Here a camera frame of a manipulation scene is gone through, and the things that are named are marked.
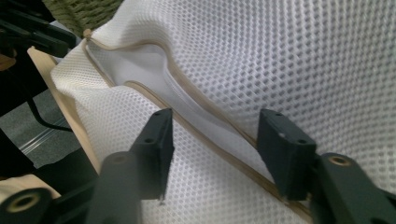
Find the black cable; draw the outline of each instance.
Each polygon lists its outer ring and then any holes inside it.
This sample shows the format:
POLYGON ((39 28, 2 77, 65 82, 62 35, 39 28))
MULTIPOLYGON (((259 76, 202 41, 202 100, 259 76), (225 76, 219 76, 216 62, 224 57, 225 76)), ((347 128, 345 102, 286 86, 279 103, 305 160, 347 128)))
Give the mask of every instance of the black cable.
MULTIPOLYGON (((9 74, 14 77, 17 78, 10 70, 7 70, 7 72, 9 72, 9 74)), ((32 111, 33 116, 35 117, 35 120, 37 120, 37 122, 47 128, 51 128, 51 129, 56 129, 56 130, 61 130, 61 131, 66 131, 66 132, 73 132, 71 129, 66 128, 66 127, 61 127, 61 126, 57 126, 57 125, 53 125, 50 123, 47 123, 46 121, 44 121, 41 116, 40 113, 38 112, 37 106, 35 105, 35 101, 33 100, 33 96, 30 94, 30 92, 26 89, 26 87, 22 84, 22 82, 19 82, 20 85, 18 85, 16 83, 15 80, 12 80, 12 78, 9 78, 9 80, 18 88, 20 89, 20 91, 23 94, 23 97, 25 98, 25 101, 27 102, 27 104, 29 105, 30 110, 32 111)))

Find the woven basket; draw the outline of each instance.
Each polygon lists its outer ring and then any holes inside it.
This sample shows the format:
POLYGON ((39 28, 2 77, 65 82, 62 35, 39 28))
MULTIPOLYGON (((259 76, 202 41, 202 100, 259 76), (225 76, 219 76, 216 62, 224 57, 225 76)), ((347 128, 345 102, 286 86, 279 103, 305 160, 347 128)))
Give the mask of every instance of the woven basket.
POLYGON ((109 21, 122 0, 43 0, 52 16, 74 34, 96 29, 109 21))

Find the green knitted item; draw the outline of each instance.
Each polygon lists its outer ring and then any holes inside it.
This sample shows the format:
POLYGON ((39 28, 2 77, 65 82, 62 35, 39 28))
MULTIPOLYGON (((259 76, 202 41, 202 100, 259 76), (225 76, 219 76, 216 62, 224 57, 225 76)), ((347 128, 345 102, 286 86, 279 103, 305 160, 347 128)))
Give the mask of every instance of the green knitted item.
POLYGON ((52 16, 75 35, 109 21, 122 0, 43 0, 52 16))

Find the gray floor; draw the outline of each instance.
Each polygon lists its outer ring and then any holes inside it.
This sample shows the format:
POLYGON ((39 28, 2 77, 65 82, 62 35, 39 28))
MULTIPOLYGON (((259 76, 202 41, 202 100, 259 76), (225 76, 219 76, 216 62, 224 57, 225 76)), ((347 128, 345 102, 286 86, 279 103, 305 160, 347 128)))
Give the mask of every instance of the gray floor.
MULTIPOLYGON (((35 104, 46 122, 67 126, 50 91, 38 94, 35 104)), ((58 161, 80 147, 73 133, 48 129, 37 123, 26 103, 1 117, 0 127, 35 167, 58 161)))

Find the hand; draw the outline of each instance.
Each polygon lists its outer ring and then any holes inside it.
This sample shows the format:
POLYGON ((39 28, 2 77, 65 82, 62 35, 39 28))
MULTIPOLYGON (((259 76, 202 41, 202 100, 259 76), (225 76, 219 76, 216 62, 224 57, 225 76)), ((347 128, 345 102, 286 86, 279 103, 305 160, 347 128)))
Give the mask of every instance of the hand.
POLYGON ((8 68, 12 67, 17 60, 15 57, 17 56, 17 51, 14 50, 14 57, 9 58, 6 55, 0 54, 0 72, 7 70, 8 68))

